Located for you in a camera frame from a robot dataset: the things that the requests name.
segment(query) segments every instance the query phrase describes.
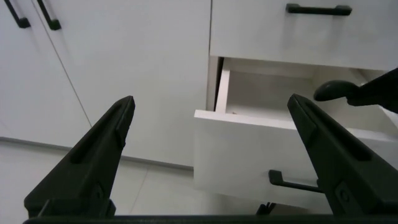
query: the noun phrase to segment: black handle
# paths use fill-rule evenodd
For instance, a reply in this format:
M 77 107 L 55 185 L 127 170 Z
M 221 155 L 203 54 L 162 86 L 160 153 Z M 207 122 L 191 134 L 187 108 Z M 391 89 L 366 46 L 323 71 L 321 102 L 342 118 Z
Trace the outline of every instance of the black handle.
M 323 193 L 323 191 L 321 189 L 319 189 L 318 187 L 312 187 L 312 186 L 307 186 L 307 185 L 302 185 L 302 184 L 295 184 L 295 183 L 285 182 L 284 178 L 282 177 L 282 172 L 281 171 L 270 170 L 268 172 L 268 177 L 269 177 L 269 182 L 272 185 L 281 186 L 281 187 L 290 187 L 290 188 L 300 189 L 300 190 L 307 190 L 307 191 L 311 191 L 311 192 Z
M 316 14 L 330 16 L 349 16 L 353 9 L 349 6 L 338 5 L 334 8 L 302 7 L 299 4 L 286 4 L 286 11 L 291 14 Z
M 43 16 L 45 20 L 47 21 L 47 24 L 49 25 L 51 30 L 59 30 L 61 29 L 61 24 L 58 19 L 51 19 L 49 13 L 47 12 L 47 9 L 44 6 L 43 0 L 37 0 L 37 4 L 39 4 L 40 9 L 43 12 Z
M 8 9 L 9 9 L 10 12 L 11 12 L 11 15 L 12 15 L 13 18 L 15 19 L 15 22 L 17 23 L 17 25 L 18 25 L 19 28 L 25 29 L 25 28 L 30 27 L 30 23 L 29 23 L 29 21 L 28 21 L 25 17 L 23 17 L 23 18 L 19 18 L 19 17 L 18 17 L 18 15 L 17 15 L 17 13 L 15 12 L 14 7 L 12 6 L 10 0 L 4 0 L 4 2 L 6 3 Z

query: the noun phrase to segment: closed drawer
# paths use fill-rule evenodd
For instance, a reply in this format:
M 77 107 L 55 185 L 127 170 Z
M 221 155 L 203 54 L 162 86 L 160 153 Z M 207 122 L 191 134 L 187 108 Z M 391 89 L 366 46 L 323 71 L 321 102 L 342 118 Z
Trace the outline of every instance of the closed drawer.
M 316 185 L 287 102 L 293 93 L 312 99 L 316 87 L 333 79 L 365 82 L 357 70 L 347 68 L 225 59 L 216 110 L 195 112 L 196 186 L 330 212 L 323 194 L 271 185 L 268 171 L 281 171 L 288 182 Z M 398 167 L 398 130 L 384 110 L 353 107 L 345 99 L 316 104 Z
M 286 4 L 346 5 L 348 16 L 288 14 Z M 214 0 L 210 54 L 280 62 L 392 70 L 398 1 Z

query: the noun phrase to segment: kitchen cabinet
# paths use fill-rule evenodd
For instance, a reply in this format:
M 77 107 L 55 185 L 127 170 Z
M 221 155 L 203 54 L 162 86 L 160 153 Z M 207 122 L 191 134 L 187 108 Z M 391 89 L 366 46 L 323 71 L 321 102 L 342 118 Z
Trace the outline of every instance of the kitchen cabinet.
M 276 186 L 269 180 L 269 171 L 277 170 L 286 182 L 317 186 L 317 173 L 287 102 L 293 94 L 312 100 L 315 90 L 330 80 L 360 86 L 395 69 L 398 2 L 212 3 L 210 55 L 222 59 L 213 66 L 219 68 L 213 73 L 220 78 L 214 82 L 215 111 L 194 114 L 195 185 L 330 213 L 324 194 Z M 312 14 L 291 13 L 289 3 L 294 3 L 295 12 L 310 7 Z M 345 98 L 314 103 L 398 168 L 396 114 L 378 105 L 350 106 Z
M 300 7 L 337 5 L 349 15 L 291 14 Z M 397 66 L 398 1 L 214 0 L 213 56 L 392 70 Z
M 0 1 L 0 137 L 72 147 L 90 125 L 30 1 Z
M 206 108 L 211 1 L 45 0 L 39 12 L 94 125 L 136 102 L 123 155 L 193 165 L 193 112 Z

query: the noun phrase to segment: black drawer handle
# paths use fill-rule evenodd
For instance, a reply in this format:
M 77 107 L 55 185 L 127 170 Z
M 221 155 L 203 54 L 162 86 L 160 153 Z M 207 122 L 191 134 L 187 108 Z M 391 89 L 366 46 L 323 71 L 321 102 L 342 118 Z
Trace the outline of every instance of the black drawer handle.
M 323 193 L 322 190 L 319 189 L 318 187 L 312 187 L 312 186 L 307 186 L 307 185 L 302 185 L 302 184 L 295 184 L 295 183 L 285 182 L 284 178 L 282 177 L 282 172 L 281 171 L 270 170 L 268 172 L 268 177 L 269 177 L 269 182 L 272 185 L 281 186 L 281 187 L 290 187 L 290 188 L 293 188 L 293 189 L 307 190 L 307 191 L 311 191 L 311 192 Z
M 286 4 L 286 11 L 292 14 L 316 14 L 330 16 L 349 16 L 353 9 L 349 6 L 338 5 L 334 8 L 302 7 L 299 4 Z
M 44 6 L 43 0 L 37 0 L 37 4 L 39 4 L 40 9 L 43 12 L 43 16 L 45 20 L 47 21 L 47 24 L 49 25 L 49 28 L 51 30 L 59 30 L 61 29 L 61 24 L 58 19 L 51 19 L 49 13 L 47 12 L 47 9 Z
M 15 22 L 17 23 L 17 25 L 18 25 L 19 28 L 25 29 L 25 28 L 30 27 L 30 23 L 29 23 L 29 21 L 28 21 L 25 17 L 23 17 L 23 18 L 19 18 L 19 17 L 18 17 L 18 15 L 17 15 L 17 13 L 15 12 L 14 7 L 12 6 L 10 0 L 4 0 L 4 2 L 6 3 L 8 9 L 9 9 L 10 12 L 11 12 L 11 15 L 12 15 L 13 18 L 15 19 Z

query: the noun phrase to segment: floor tile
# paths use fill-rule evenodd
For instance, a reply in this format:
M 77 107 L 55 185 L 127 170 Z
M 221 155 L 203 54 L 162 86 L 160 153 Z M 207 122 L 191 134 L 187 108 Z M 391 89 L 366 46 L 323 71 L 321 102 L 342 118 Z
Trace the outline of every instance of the floor tile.
M 130 213 L 147 174 L 147 167 L 145 164 L 120 161 L 111 192 L 116 215 Z
M 193 171 L 150 166 L 133 215 L 255 214 L 260 202 L 211 194 L 193 186 Z

